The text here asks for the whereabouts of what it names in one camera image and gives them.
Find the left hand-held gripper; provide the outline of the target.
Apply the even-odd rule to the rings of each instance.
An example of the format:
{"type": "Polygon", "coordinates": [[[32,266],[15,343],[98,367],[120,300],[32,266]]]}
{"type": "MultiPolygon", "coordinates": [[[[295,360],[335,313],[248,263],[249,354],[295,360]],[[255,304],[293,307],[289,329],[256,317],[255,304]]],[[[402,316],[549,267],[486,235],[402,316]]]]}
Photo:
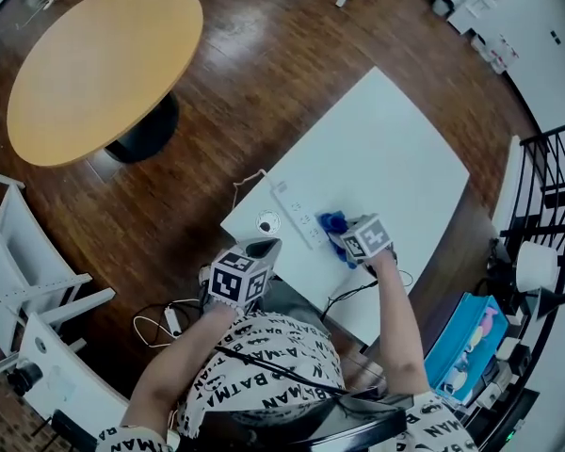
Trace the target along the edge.
{"type": "Polygon", "coordinates": [[[222,252],[210,268],[209,296],[244,315],[265,294],[282,246],[279,238],[253,238],[222,252]]]}

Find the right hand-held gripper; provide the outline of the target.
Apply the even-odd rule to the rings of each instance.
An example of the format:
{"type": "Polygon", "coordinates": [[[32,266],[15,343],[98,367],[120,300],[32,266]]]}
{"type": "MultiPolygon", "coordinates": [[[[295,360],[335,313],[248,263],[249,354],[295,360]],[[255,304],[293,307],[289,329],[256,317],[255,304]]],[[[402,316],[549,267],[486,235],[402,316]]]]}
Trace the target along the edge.
{"type": "Polygon", "coordinates": [[[392,247],[392,239],[378,214],[362,216],[340,236],[340,239],[348,259],[357,264],[392,247]]]}

